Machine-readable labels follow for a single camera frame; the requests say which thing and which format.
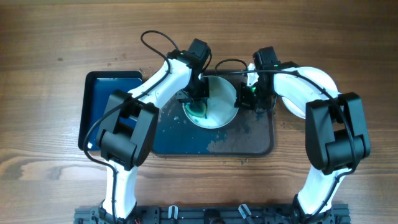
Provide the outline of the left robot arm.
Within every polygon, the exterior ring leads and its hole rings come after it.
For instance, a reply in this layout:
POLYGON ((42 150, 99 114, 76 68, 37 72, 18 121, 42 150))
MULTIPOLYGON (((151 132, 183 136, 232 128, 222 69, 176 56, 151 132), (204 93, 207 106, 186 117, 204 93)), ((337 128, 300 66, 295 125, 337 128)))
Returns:
POLYGON ((110 179, 100 206, 102 219, 125 223, 133 216, 137 170, 153 148, 160 109, 175 95, 190 104, 208 98, 208 80, 200 74, 210 55, 208 44, 195 39, 188 50, 164 55, 163 66, 141 86, 109 96, 104 115, 94 124, 100 163, 110 179))

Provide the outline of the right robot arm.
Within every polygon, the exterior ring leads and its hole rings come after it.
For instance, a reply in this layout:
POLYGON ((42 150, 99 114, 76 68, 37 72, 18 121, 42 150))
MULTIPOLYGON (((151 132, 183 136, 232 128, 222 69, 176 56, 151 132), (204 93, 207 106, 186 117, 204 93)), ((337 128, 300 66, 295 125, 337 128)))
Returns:
POLYGON ((324 220, 341 181, 356 171, 371 146, 361 98, 342 94, 323 70, 282 63, 273 47, 259 49, 242 72, 248 80, 237 93, 236 107, 256 113, 273 109, 281 97, 295 116, 305 120, 305 150, 311 168, 294 197, 291 223, 324 220))

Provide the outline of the green sponge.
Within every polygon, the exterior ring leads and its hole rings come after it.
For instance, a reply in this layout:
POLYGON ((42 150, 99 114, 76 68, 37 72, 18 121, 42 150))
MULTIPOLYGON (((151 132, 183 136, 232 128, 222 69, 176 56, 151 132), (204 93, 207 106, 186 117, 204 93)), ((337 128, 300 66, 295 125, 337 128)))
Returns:
POLYGON ((187 103, 185 109, 191 116, 203 118, 206 115, 207 106, 203 101, 194 101, 193 103, 187 103))

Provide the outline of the white plate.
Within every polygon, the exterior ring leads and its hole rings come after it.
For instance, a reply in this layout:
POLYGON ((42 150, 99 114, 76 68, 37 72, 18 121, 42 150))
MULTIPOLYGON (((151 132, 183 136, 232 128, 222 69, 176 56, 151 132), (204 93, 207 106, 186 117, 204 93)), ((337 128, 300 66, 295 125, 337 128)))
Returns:
MULTIPOLYGON (((283 69, 286 72, 296 70, 300 75, 315 82, 320 88, 325 88, 332 97, 336 98, 340 94, 333 79, 318 68, 291 67, 283 69)), ((284 73, 278 73, 274 78, 275 92, 282 97, 287 109, 299 118, 305 119, 305 105, 307 102, 329 99, 329 97, 322 94, 320 90, 302 78, 284 73)))
POLYGON ((230 123, 238 113, 238 108, 234 107, 236 101, 236 89, 226 79, 209 76, 210 97, 202 100, 206 103, 207 111, 203 118, 191 116, 187 113, 185 105, 183 110, 187 118, 196 126, 205 129, 217 129, 230 123))

